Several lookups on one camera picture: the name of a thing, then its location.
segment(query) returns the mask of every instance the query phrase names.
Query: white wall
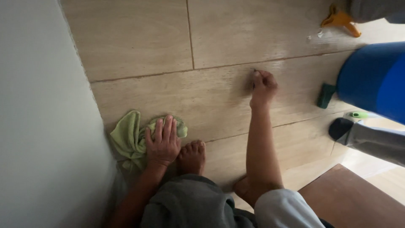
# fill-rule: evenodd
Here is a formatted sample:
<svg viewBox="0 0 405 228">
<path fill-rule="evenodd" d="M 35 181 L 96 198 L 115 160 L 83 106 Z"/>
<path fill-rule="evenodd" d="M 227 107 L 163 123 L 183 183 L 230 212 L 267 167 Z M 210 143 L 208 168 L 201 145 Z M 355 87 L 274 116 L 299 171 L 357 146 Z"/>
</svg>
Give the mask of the white wall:
<svg viewBox="0 0 405 228">
<path fill-rule="evenodd" d="M 98 227 L 115 174 L 56 0 L 0 1 L 0 227 Z"/>
</svg>

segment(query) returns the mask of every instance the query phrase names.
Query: microfiber cloth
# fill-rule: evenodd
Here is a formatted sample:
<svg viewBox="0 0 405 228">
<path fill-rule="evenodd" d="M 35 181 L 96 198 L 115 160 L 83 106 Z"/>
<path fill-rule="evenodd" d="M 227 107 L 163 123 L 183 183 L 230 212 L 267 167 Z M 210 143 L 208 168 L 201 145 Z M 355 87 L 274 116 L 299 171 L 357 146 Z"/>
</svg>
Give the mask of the microfiber cloth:
<svg viewBox="0 0 405 228">
<path fill-rule="evenodd" d="M 140 129 L 139 123 L 141 121 L 140 112 L 133 110 L 122 117 L 118 121 L 115 129 L 110 133 L 111 141 L 115 149 L 129 160 L 123 163 L 123 167 L 129 171 L 132 171 L 136 166 L 140 170 L 146 168 L 146 142 L 145 142 L 145 128 L 149 127 L 151 130 L 151 137 L 155 138 L 156 121 L 163 119 L 165 123 L 165 117 L 159 117 L 151 120 L 146 126 Z M 184 138 L 187 136 L 187 127 L 184 122 L 174 116 L 177 120 L 177 136 Z"/>
</svg>

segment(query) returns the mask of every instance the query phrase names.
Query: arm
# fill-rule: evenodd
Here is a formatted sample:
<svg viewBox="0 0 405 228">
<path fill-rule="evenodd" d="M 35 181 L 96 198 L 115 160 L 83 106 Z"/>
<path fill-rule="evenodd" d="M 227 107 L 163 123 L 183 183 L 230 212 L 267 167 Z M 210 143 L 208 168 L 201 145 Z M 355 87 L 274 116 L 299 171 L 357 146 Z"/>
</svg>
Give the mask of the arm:
<svg viewBox="0 0 405 228">
<path fill-rule="evenodd" d="M 258 198 L 267 191 L 283 188 L 283 182 L 270 121 L 271 101 L 278 85 L 267 71 L 255 71 L 254 84 L 250 101 L 252 119 L 247 140 L 246 173 Z"/>
<path fill-rule="evenodd" d="M 159 119 L 156 123 L 154 142 L 151 139 L 150 129 L 146 130 L 148 165 L 139 177 L 138 183 L 118 206 L 107 227 L 123 228 L 139 225 L 143 211 L 157 192 L 167 166 L 180 152 L 181 141 L 177 137 L 176 125 L 177 122 L 172 116 L 166 117 L 164 127 L 163 120 Z"/>
</svg>

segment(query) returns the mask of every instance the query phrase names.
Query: green sponge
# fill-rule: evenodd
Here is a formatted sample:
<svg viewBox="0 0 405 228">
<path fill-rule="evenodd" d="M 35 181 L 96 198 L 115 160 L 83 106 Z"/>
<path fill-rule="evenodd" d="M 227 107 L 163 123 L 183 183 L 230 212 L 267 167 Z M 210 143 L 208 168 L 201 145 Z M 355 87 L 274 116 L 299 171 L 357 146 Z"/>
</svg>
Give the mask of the green sponge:
<svg viewBox="0 0 405 228">
<path fill-rule="evenodd" d="M 332 99 L 332 95 L 335 92 L 336 92 L 336 86 L 323 83 L 321 93 L 319 94 L 318 102 L 316 105 L 323 109 L 327 108 L 328 104 L 330 102 L 330 99 Z"/>
</svg>

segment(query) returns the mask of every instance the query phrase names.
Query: hand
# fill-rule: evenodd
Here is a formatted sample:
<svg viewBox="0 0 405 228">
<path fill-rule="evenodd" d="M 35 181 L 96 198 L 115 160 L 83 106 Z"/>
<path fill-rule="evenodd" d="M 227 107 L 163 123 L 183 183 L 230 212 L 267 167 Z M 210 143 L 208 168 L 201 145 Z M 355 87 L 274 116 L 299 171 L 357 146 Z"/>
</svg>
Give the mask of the hand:
<svg viewBox="0 0 405 228">
<path fill-rule="evenodd" d="M 252 109 L 269 109 L 273 97 L 278 90 L 274 76 L 267 71 L 256 70 L 253 72 L 254 89 L 250 107 Z"/>
<path fill-rule="evenodd" d="M 170 165 L 179 155 L 181 140 L 177 137 L 177 121 L 171 116 L 156 121 L 155 141 L 152 141 L 151 130 L 145 132 L 148 163 L 155 162 L 164 166 Z"/>
</svg>

